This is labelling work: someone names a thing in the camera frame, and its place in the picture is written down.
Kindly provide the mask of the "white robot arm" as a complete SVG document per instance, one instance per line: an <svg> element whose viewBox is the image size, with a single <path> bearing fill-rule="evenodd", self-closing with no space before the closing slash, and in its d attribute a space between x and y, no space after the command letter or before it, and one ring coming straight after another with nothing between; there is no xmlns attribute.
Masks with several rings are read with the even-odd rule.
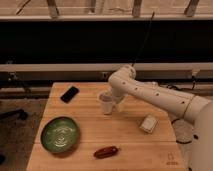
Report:
<svg viewBox="0 0 213 171"><path fill-rule="evenodd" d="M213 100L135 80L136 71L125 65L108 78L112 99L126 94L172 113L194 125L188 162L190 171L213 171Z"/></svg>

